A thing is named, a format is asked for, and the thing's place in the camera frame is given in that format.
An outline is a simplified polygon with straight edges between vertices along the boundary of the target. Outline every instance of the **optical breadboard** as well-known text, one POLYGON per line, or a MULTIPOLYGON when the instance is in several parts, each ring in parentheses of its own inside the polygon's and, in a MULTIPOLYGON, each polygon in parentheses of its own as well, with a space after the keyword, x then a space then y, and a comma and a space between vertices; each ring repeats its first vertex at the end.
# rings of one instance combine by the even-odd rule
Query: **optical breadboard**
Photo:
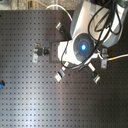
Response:
MULTIPOLYGON (((3 128, 127 128, 128 58, 109 61, 95 84, 86 70, 67 70, 58 83, 56 25, 70 31, 63 11, 0 11, 0 127, 3 128), (35 43, 50 47, 49 56, 33 63, 35 43)), ((128 17, 119 42, 108 49, 109 57, 128 53, 128 17)))

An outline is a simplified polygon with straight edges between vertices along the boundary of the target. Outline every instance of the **white cable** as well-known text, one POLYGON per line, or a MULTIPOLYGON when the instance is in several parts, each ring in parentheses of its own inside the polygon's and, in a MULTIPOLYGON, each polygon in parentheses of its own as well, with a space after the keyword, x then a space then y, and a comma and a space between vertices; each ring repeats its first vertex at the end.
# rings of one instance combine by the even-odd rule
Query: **white cable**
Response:
POLYGON ((55 6, 61 8, 62 10, 64 10, 64 11, 68 14, 70 20, 72 21, 72 17, 71 17, 71 15, 68 13, 68 11, 67 11, 65 8, 63 8, 62 6, 58 5, 58 4, 49 5, 46 9, 51 8, 51 7, 55 7, 55 6))
POLYGON ((97 54, 99 55, 99 58, 100 58, 101 60, 103 60, 103 57, 102 57, 101 54, 100 54, 101 51, 100 51, 100 50, 97 50, 97 52, 98 52, 97 54))
POLYGON ((119 58, 122 58, 122 57, 127 57, 128 54, 124 54, 124 55, 120 55, 120 56, 116 56, 116 57, 112 57, 112 58, 108 58, 107 60, 115 60, 115 59, 119 59, 119 58))
POLYGON ((100 59, 103 60, 103 57, 100 55, 100 53, 98 53, 98 55, 99 55, 100 59))

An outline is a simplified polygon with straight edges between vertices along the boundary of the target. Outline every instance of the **blue object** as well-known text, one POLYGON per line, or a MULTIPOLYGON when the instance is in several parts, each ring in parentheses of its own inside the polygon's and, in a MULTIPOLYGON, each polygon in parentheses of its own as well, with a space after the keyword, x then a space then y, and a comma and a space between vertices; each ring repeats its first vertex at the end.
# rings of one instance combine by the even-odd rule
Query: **blue object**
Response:
POLYGON ((81 50, 82 50, 82 51, 85 51, 85 50, 86 50, 86 45, 85 45, 85 44, 83 44, 83 45, 81 46, 81 50))
POLYGON ((95 0, 91 0, 90 2, 94 4, 95 3, 95 0))
POLYGON ((0 89, 3 88, 4 85, 0 84, 0 89))

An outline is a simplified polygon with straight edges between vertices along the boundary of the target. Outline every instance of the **black wire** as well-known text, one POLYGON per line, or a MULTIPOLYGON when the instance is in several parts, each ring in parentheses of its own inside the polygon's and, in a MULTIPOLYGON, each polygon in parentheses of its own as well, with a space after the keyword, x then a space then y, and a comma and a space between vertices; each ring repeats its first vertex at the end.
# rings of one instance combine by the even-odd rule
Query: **black wire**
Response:
MULTIPOLYGON (((92 20, 94 19, 94 17, 95 17, 103 8, 105 8, 110 2, 111 2, 111 0, 109 0, 108 3, 106 3, 102 8, 100 8, 100 9, 93 15, 92 19, 91 19, 90 22, 89 22, 88 29, 89 29, 90 24, 91 24, 92 20)), ((99 36, 99 38, 98 38, 98 42, 100 42, 100 38, 101 38, 102 33, 103 33, 104 29, 105 29, 105 26, 106 26, 106 22, 105 22, 105 25, 104 25, 104 27, 103 27, 103 30, 102 30, 101 33, 100 33, 100 36, 99 36)), ((94 52, 101 46, 101 44, 102 44, 102 43, 101 43, 101 44, 97 43, 97 45, 96 45, 95 48, 92 50, 92 52, 90 53, 90 55, 89 55, 83 62, 81 62, 79 65, 76 65, 76 66, 73 66, 73 67, 66 67, 66 66, 63 64, 63 56, 64 56, 64 53, 65 53, 67 47, 68 47, 68 43, 69 43, 69 42, 67 42, 67 45, 66 45, 66 47, 65 47, 65 50, 64 50, 64 52, 63 52, 63 54, 62 54, 62 56, 61 56, 61 64, 62 64, 62 66, 65 67, 66 69, 76 69, 76 68, 79 68, 79 67, 83 66, 84 63, 93 55, 93 53, 94 53, 94 52)))
POLYGON ((110 11, 106 12, 106 14, 105 14, 105 15, 100 19, 100 21, 97 23, 97 25, 96 25, 96 27, 95 27, 95 29, 94 29, 95 32, 100 32, 100 31, 102 31, 103 28, 98 29, 98 30, 97 30, 97 28, 99 27, 99 25, 101 24, 101 22, 106 18, 106 16, 107 16, 109 13, 110 13, 110 11))
POLYGON ((95 16, 96 16, 102 9, 104 9, 107 5, 109 5, 110 3, 111 3, 111 0, 109 0, 103 7, 101 7, 101 8, 93 15, 93 17, 91 18, 91 20, 90 20, 90 22, 89 22, 89 24, 88 24, 88 34, 89 34, 90 38, 91 38, 93 41, 95 41, 95 42, 97 42, 98 40, 95 39, 95 38, 91 35, 91 33, 90 33, 90 26, 91 26, 91 23, 92 23, 92 21, 94 20, 95 16))
POLYGON ((120 17, 119 17, 117 9, 116 9, 116 14, 117 14, 117 18, 118 18, 118 21, 119 21, 119 31, 118 32, 114 32, 114 31, 112 31, 112 29, 110 29, 110 31, 113 34, 118 35, 121 32, 121 20, 120 20, 120 17))
MULTIPOLYGON (((92 52, 89 54, 89 56, 83 61, 83 62, 81 62, 79 65, 76 65, 76 66, 73 66, 73 67, 66 67, 64 64, 63 64, 63 56, 64 56, 64 53, 65 53, 65 51, 66 51, 66 49, 67 49, 67 47, 68 47, 68 44, 69 44, 69 42, 67 42, 67 45, 66 45, 66 47, 65 47, 65 50, 64 50, 64 52, 63 52, 63 54, 62 54, 62 56, 61 56, 61 64, 62 64, 62 66, 63 67, 65 67, 65 68, 67 68, 67 69, 76 69, 76 68, 81 68, 81 67, 83 67, 83 65, 85 64, 85 62, 93 55, 93 53, 94 52, 96 52, 97 51, 97 49, 102 45, 102 43, 104 42, 104 40, 108 37, 108 35, 109 35, 109 33, 112 31, 111 30, 111 27, 112 27, 112 23, 113 23, 113 19, 114 19, 114 14, 115 14, 115 3, 113 3, 112 4, 112 6, 111 6, 111 9, 110 9, 110 15, 107 17, 107 13, 105 14, 106 15, 106 17, 107 17, 107 20, 106 20, 106 22, 105 22, 105 24, 104 24, 104 26, 103 26, 103 28, 102 29, 100 29, 100 31, 101 31, 101 33, 100 33, 100 35, 99 35, 99 38, 98 38, 98 40, 96 40, 96 39, 94 39, 93 37, 92 37, 92 35, 91 35, 91 33, 90 33, 90 25, 91 25, 91 22, 93 21, 93 19, 95 18, 95 16, 103 9, 103 8, 105 8, 109 3, 111 3, 111 0, 109 0, 108 1, 108 3, 106 3, 102 8, 100 8, 94 15, 93 15, 93 17, 91 18, 91 20, 90 20, 90 22, 89 22, 89 25, 88 25, 88 33, 89 33, 89 36, 92 38, 92 40, 94 40, 95 42, 96 42, 96 46, 94 47, 94 49, 92 50, 92 52), (102 39, 102 40, 100 40, 101 39, 101 36, 102 36, 102 34, 103 34, 103 31, 104 31, 104 29, 106 28, 106 27, 108 27, 108 31, 107 31, 107 33, 106 33, 106 35, 104 36, 104 38, 102 39)), ((119 18, 119 15, 118 15, 118 12, 117 12, 117 10, 116 10, 116 13, 117 13, 117 17, 118 17, 118 20, 119 20, 119 24, 121 23, 121 21, 120 21, 120 18, 119 18)))

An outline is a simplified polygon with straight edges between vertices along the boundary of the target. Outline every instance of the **small object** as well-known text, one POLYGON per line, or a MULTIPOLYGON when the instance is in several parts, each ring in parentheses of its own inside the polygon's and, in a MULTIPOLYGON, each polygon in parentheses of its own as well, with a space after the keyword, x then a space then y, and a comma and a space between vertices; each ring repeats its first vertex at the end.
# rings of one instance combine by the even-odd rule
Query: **small object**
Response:
POLYGON ((63 24, 61 24, 59 22, 59 24, 56 26, 56 29, 59 31, 59 33, 62 35, 62 37, 64 38, 64 40, 68 41, 68 40, 72 40, 71 35, 69 33, 69 31, 67 31, 65 29, 65 27, 63 26, 63 24))
POLYGON ((103 57, 103 59, 101 60, 101 68, 106 69, 107 68, 107 61, 108 61, 108 59, 107 59, 108 54, 107 54, 106 48, 102 49, 102 57, 103 57))
POLYGON ((37 63, 39 56, 46 56, 46 55, 49 55, 49 54, 50 54, 50 48, 48 48, 48 47, 40 48, 40 44, 36 43, 35 44, 35 49, 34 49, 34 52, 33 52, 32 62, 37 63))
POLYGON ((5 86, 5 83, 4 83, 4 81, 1 81, 0 82, 0 89, 3 88, 3 86, 5 86))
POLYGON ((37 51, 38 56, 47 56, 50 54, 50 48, 45 47, 45 48, 39 48, 37 51))
POLYGON ((59 70, 59 72, 55 75, 55 79, 57 82, 60 82, 61 79, 65 76, 65 73, 63 72, 62 69, 59 70))
POLYGON ((100 80, 100 76, 97 74, 94 66, 91 63, 89 63, 85 69, 87 70, 89 75, 92 77, 93 81, 97 84, 98 81, 100 80))

